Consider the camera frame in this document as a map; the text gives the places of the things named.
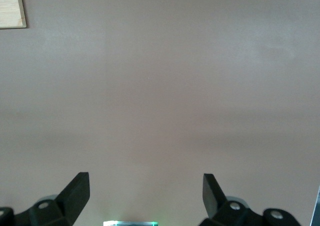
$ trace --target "metal screw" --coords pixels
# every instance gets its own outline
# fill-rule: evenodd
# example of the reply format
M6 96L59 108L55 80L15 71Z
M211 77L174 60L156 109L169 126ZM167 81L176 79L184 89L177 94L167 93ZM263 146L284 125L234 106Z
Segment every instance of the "metal screw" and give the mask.
M271 215L272 215L272 217L274 217L275 219L278 219L278 220L282 220L284 218L282 216L282 214L276 210L271 211Z
M38 206L38 208L42 210L42 209L48 207L48 205L49 205L49 204L48 204L47 202L44 202L44 203L40 204L40 205Z
M237 204L236 202L232 202L230 204L230 207L233 209L233 210L239 210L240 209L240 205Z

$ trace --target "wooden frame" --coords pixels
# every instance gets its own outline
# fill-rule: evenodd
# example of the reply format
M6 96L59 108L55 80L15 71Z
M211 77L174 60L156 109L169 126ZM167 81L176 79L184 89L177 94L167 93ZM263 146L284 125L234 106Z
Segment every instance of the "wooden frame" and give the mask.
M22 0L0 0L0 28L24 28L26 26Z

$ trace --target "led light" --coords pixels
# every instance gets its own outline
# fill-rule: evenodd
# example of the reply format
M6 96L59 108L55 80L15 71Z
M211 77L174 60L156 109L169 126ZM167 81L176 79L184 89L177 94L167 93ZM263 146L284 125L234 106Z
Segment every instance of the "led light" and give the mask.
M103 226L158 226L158 222L125 222L125 221L106 221Z

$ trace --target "beige wall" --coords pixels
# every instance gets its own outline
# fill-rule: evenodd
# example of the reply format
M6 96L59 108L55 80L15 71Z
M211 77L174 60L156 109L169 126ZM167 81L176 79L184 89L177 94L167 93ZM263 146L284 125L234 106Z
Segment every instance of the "beige wall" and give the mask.
M24 0L0 31L0 205L89 171L76 226L197 226L203 173L309 225L319 0Z

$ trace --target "black plastic bracket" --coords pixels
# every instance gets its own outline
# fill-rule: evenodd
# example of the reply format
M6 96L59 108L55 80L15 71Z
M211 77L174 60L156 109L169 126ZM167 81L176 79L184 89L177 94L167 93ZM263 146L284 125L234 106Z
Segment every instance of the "black plastic bracket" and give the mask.
M78 173L54 200L37 202L17 215L12 208L0 208L0 226L72 226L89 197L89 174Z
M212 174L204 174L202 197L208 218L200 226L301 226L287 211L266 209L260 216L237 201L228 201Z

